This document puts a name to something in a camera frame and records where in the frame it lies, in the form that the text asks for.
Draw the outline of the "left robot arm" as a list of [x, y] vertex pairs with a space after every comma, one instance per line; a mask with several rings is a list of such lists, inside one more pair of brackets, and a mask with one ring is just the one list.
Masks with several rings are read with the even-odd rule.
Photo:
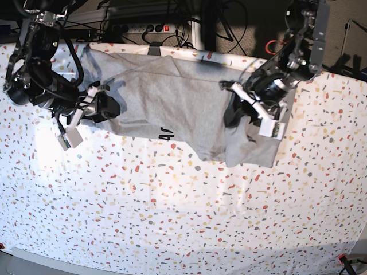
[[221, 89], [233, 93], [224, 113], [226, 128], [236, 128], [241, 118], [248, 116], [259, 127], [259, 135], [282, 139], [288, 110], [285, 97], [301, 81], [321, 73], [329, 15], [326, 1], [291, 1], [281, 50], [246, 82], [220, 82]]

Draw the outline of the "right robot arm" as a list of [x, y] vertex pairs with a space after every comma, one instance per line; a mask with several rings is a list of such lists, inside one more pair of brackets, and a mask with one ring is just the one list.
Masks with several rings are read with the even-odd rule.
[[77, 130], [81, 120], [99, 123], [114, 119], [120, 115], [120, 105], [107, 94], [109, 86], [98, 81], [79, 90], [84, 71], [70, 39], [65, 42], [76, 65], [77, 79], [69, 81], [52, 70], [51, 59], [63, 29], [60, 20], [65, 19], [66, 12], [21, 11], [31, 19], [10, 56], [4, 91], [14, 104], [31, 103], [51, 111], [63, 150], [75, 148], [83, 141]]

